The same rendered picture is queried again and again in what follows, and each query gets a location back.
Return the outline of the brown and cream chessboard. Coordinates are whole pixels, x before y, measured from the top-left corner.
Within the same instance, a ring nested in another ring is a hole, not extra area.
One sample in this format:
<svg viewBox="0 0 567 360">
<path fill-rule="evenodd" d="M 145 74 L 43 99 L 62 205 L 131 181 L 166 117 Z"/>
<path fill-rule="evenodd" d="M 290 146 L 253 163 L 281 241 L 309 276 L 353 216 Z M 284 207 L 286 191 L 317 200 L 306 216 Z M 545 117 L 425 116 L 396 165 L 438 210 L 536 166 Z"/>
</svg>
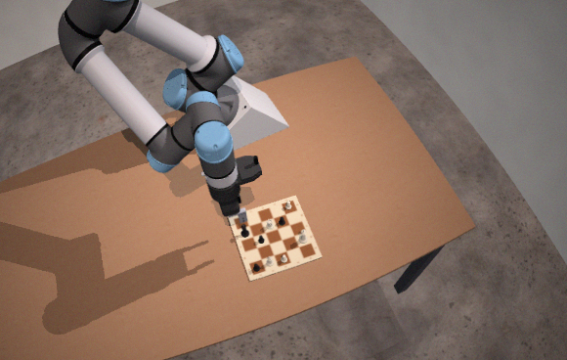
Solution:
<svg viewBox="0 0 567 360">
<path fill-rule="evenodd" d="M 285 208 L 288 201 L 291 209 Z M 246 215 L 247 222 L 240 223 L 238 216 L 229 220 L 250 282 L 322 258 L 296 196 L 247 210 Z M 284 225 L 279 223 L 281 217 Z M 267 228 L 270 219 L 273 229 Z M 246 238 L 241 235 L 242 224 L 249 231 Z M 301 244 L 299 237 L 305 229 L 308 241 Z M 260 235 L 265 239 L 263 244 L 258 242 Z M 281 262 L 283 255 L 286 255 L 286 263 Z M 274 260 L 273 266 L 267 265 L 268 256 Z M 253 269 L 255 263 L 260 267 L 257 272 Z"/>
</svg>

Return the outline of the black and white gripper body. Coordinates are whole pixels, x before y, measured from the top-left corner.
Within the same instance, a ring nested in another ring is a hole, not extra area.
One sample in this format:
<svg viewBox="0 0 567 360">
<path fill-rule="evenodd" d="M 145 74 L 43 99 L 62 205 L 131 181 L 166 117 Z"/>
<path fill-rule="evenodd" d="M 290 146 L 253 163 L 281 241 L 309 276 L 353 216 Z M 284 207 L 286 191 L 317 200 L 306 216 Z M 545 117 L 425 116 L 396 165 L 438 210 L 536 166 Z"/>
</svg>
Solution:
<svg viewBox="0 0 567 360">
<path fill-rule="evenodd" d="M 258 156 L 243 156 L 235 158 L 235 160 L 234 174 L 229 175 L 224 180 L 209 178 L 203 171 L 201 172 L 201 176 L 205 176 L 212 199 L 220 203 L 222 213 L 226 217 L 240 212 L 238 201 L 240 185 L 253 182 L 262 175 Z"/>
</svg>

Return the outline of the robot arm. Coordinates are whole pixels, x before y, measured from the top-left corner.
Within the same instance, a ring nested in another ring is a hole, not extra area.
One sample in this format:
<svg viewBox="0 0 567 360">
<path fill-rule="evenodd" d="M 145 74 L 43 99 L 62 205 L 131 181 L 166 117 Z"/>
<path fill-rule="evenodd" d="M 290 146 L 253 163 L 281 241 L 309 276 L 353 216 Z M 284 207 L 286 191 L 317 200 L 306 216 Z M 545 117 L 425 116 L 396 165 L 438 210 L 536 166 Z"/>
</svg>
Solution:
<svg viewBox="0 0 567 360">
<path fill-rule="evenodd" d="M 105 30 L 125 31 L 186 63 L 185 70 L 169 73 L 163 87 L 165 104 L 185 113 L 172 127 L 105 54 L 100 41 Z M 194 148 L 209 178 L 222 179 L 234 171 L 227 126 L 240 99 L 223 84 L 244 61 L 227 36 L 200 36 L 141 0 L 72 0 L 60 18 L 58 35 L 68 64 L 149 148 L 147 160 L 155 171 L 170 171 Z"/>
</svg>

